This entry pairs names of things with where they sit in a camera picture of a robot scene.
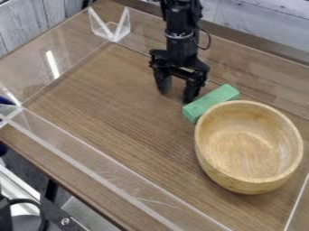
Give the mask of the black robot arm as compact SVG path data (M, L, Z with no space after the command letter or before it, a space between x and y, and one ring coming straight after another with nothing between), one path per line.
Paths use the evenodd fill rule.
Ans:
M167 48L149 50L149 67L154 70L154 80L158 91L166 94L171 87L171 77L186 81L183 89L183 103L190 103L199 95L200 88L207 81L210 67L198 58L198 50L207 50L208 43L200 47L198 25L203 17L200 0L156 0L160 3Z

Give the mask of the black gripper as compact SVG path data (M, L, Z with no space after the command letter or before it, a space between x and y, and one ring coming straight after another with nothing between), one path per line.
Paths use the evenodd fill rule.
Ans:
M167 48L149 50L149 67L154 71L156 89L166 94L171 88L171 77L186 81L183 103L188 104L199 94L200 87L207 81L210 67L198 58L199 32L186 36L167 35Z

